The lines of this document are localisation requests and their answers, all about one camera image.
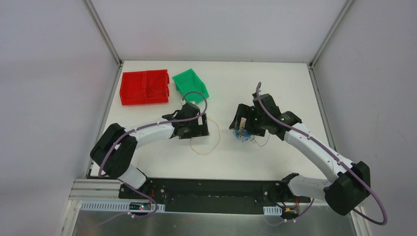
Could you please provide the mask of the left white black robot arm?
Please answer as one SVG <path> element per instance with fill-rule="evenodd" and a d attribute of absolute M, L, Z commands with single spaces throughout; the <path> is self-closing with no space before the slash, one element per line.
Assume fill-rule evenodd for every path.
<path fill-rule="evenodd" d="M 99 173 L 131 186 L 138 199 L 149 195 L 147 176 L 131 163 L 139 148 L 171 138 L 191 139 L 209 134 L 207 114 L 190 102 L 180 110 L 140 126 L 123 127 L 113 123 L 107 127 L 90 151 L 90 158 L 99 166 Z"/>

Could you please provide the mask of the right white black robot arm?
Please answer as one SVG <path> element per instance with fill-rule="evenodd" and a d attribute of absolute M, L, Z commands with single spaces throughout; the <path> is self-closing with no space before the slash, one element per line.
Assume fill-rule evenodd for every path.
<path fill-rule="evenodd" d="M 297 196 L 326 201 L 336 213 L 347 215 L 370 192 L 363 186 L 371 185 L 370 168 L 364 162 L 353 162 L 317 140 L 302 120 L 291 111 L 281 112 L 270 94 L 257 98 L 253 105 L 240 103 L 229 129 L 243 129 L 254 136 L 268 132 L 292 145 L 324 174 L 325 179 L 304 177 L 291 173 L 281 180 L 281 199 L 290 202 Z"/>

